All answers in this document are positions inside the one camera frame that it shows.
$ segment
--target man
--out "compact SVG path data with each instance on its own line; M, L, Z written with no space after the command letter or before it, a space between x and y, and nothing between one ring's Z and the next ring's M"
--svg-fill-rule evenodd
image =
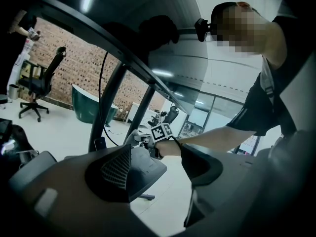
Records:
M19 54L22 52L26 38L37 41L39 39L39 34L34 32L34 26L36 24L36 16L26 13L21 21L18 23L15 31L13 33L8 33L5 35L4 43L9 43L10 46L4 49L3 63L1 65L1 77L0 77L0 108L4 109L5 106L2 105L8 101L6 87L12 72L12 68Z
M304 38L305 30L284 3L273 22L263 18L246 2L217 5L211 15L213 39L228 43L235 52L262 55L262 71L251 87L242 110L231 122L179 142L227 152L252 135L265 136L277 125L281 126L285 137L294 133L296 127L279 95L312 51L312 44ZM173 141L158 142L156 148L161 156L181 155Z

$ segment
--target office chair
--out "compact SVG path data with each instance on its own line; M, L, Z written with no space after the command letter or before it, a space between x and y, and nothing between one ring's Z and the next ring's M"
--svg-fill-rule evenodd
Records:
M27 87L29 89L29 95L33 94L33 100L31 103L20 103L20 107L23 105L26 106L22 111L19 112L19 119L21 118L21 114L33 109L38 115L38 122L40 122L40 113L38 109L46 110L46 113L49 114L49 109L47 107L39 105L36 100L39 97L46 96L51 91L51 79L54 75L54 71L57 69L58 65L61 61L66 57L66 48L60 47L57 49L56 56L53 61L50 63L46 72L43 76L40 76L39 79L33 78L33 70L34 67L31 66L30 77L25 79L19 79L19 84L21 86Z

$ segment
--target brick wall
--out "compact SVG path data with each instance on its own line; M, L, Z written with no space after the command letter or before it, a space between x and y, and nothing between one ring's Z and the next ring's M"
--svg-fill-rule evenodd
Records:
M21 12L17 16L15 23L23 14ZM55 56L58 47L65 46L67 48L67 56L55 71L52 80L52 91L48 96L72 105L71 91L73 83L98 96L98 82L105 50L91 45L41 18L38 18L35 30L40 30L42 37L30 51L30 61L47 67ZM118 59L109 54L102 76L102 91L117 63ZM126 73L114 99L114 104L123 109L123 112L117 115L119 118L125 115L125 111L130 110L132 102L141 102L147 87L134 74ZM163 103L164 98L156 92L149 108L160 110Z

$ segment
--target freestanding bathtub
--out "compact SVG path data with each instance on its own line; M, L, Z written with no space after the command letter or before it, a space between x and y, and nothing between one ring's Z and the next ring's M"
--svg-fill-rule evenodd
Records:
M99 98L73 84L72 99L77 119L92 124L95 116L98 114ZM105 121L106 126L109 126L117 111L118 107L112 104Z

